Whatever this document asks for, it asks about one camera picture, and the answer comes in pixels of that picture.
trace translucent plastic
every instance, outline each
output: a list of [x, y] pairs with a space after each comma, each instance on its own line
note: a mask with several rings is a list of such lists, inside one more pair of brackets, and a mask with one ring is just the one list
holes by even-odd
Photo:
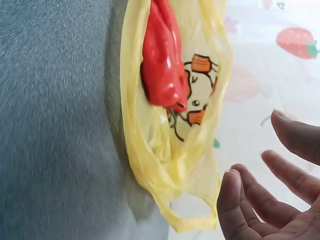
[[[224, 0], [170, 0], [182, 37], [188, 109], [175, 117], [146, 98], [140, 66], [150, 0], [128, 0], [123, 22], [120, 85], [130, 166], [177, 232], [214, 229], [221, 180], [213, 153], [233, 52], [224, 29]], [[170, 202], [182, 192], [203, 199], [207, 217], [181, 218]]]

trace gray fleece surface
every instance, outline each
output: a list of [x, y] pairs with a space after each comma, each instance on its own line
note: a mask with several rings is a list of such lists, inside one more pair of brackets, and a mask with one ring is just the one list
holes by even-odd
[[127, 0], [0, 0], [0, 240], [166, 240], [128, 164]]

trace cartoon print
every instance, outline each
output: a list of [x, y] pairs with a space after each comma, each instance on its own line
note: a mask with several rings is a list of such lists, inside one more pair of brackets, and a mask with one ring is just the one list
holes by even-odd
[[215, 148], [215, 149], [220, 148], [220, 142], [217, 139], [214, 139], [213, 148]]
[[168, 115], [170, 127], [182, 142], [193, 125], [200, 125], [206, 113], [210, 96], [217, 83], [218, 66], [208, 56], [195, 54], [184, 64], [187, 79], [187, 111]]
[[283, 29], [276, 37], [280, 48], [301, 59], [316, 59], [318, 41], [311, 32], [300, 27]]
[[286, 4], [284, 2], [278, 2], [276, 4], [278, 6], [278, 8], [280, 8], [281, 10], [285, 10]]

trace orange cartoon detail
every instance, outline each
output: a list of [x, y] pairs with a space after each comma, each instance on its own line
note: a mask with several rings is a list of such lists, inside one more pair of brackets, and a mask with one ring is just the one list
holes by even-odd
[[169, 114], [170, 125], [181, 141], [185, 140], [193, 125], [200, 125], [203, 120], [209, 98], [216, 89], [218, 65], [208, 56], [195, 54], [192, 61], [184, 64], [184, 71], [188, 85], [188, 108], [175, 116], [174, 124]]

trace strawberry print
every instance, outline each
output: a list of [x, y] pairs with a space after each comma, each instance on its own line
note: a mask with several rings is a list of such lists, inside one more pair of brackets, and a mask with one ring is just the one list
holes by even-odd
[[231, 17], [227, 16], [224, 19], [225, 30], [227, 33], [235, 34], [237, 32], [238, 21], [233, 20]]
[[311, 32], [299, 27], [286, 28], [279, 32], [276, 43], [285, 51], [301, 59], [315, 59], [318, 56], [318, 41]]
[[263, 6], [265, 9], [270, 9], [272, 6], [272, 0], [263, 0]]

